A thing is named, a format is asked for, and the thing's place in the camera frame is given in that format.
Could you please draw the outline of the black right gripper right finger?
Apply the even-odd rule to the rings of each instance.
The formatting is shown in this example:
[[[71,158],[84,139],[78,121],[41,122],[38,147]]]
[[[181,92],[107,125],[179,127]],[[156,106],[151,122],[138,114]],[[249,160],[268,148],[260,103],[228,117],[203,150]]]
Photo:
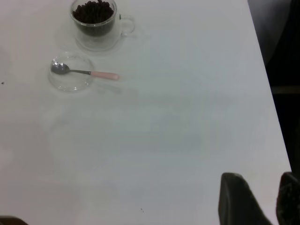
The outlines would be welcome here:
[[[300,224],[300,179],[292,172],[281,176],[276,215],[280,225]]]

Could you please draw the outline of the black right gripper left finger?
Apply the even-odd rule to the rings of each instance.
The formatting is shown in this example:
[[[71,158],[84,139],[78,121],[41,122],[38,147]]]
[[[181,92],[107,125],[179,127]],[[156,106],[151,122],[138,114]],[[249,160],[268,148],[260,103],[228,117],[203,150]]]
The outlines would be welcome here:
[[[221,176],[218,202],[221,225],[270,225],[246,180],[237,173]]]

